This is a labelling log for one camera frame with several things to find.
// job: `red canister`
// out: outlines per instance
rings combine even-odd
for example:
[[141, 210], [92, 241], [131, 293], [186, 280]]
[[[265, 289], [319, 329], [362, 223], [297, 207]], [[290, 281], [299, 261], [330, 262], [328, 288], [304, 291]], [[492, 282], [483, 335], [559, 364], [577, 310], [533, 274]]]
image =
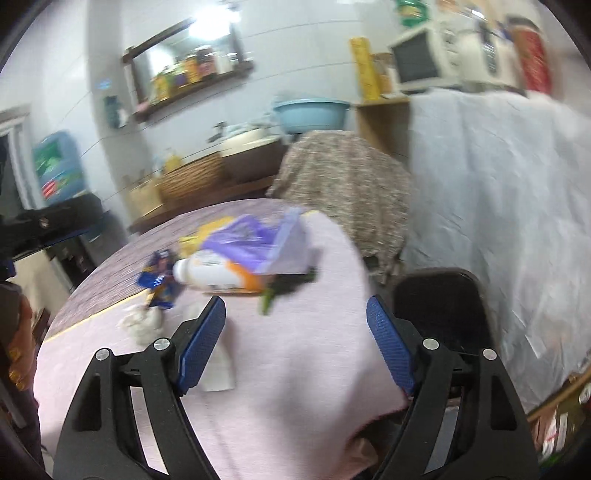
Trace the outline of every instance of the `red canister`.
[[509, 25], [523, 69], [525, 88], [550, 95], [552, 78], [540, 29], [531, 20], [523, 17], [511, 17]]

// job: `person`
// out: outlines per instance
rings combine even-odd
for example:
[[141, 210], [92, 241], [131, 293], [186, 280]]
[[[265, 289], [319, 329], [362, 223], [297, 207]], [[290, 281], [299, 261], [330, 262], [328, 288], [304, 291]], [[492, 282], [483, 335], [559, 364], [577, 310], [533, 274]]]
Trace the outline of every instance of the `person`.
[[14, 431], [29, 454], [43, 466], [41, 430], [37, 415], [39, 405], [33, 397], [33, 380], [37, 370], [37, 358], [32, 320], [33, 310], [29, 300], [21, 295], [19, 327], [8, 345], [8, 357], [11, 362], [8, 376], [21, 392], [15, 401], [27, 422], [27, 425], [22, 429], [14, 426]]

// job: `yellow box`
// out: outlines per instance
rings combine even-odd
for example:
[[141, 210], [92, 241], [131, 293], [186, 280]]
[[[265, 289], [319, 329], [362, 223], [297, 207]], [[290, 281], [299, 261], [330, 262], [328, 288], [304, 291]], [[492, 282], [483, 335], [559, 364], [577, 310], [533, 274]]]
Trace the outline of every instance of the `yellow box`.
[[349, 44], [357, 65], [357, 78], [363, 99], [379, 100], [381, 98], [379, 80], [374, 69], [369, 40], [366, 37], [353, 37], [349, 39]]

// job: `wicker basket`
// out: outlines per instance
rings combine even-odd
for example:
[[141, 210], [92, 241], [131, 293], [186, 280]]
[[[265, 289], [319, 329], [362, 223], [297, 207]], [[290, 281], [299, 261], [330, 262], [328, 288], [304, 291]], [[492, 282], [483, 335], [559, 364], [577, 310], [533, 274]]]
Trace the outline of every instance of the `wicker basket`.
[[187, 163], [160, 180], [160, 193], [165, 203], [174, 203], [195, 192], [220, 183], [225, 176], [219, 153]]

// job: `silver screw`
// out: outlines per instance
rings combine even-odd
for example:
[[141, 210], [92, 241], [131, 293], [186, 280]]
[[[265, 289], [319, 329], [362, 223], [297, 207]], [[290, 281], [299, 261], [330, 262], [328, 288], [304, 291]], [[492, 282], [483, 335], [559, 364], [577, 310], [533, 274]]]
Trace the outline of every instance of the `silver screw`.
[[154, 348], [161, 352], [162, 350], [166, 350], [170, 346], [170, 340], [167, 338], [159, 338], [154, 342]]
[[496, 360], [496, 352], [490, 348], [486, 348], [482, 352], [482, 355], [484, 355], [484, 358], [486, 358], [487, 360]]
[[106, 348], [101, 348], [95, 355], [99, 362], [109, 358], [109, 351]]
[[435, 338], [425, 338], [423, 340], [423, 346], [427, 350], [437, 350], [439, 348], [439, 342]]

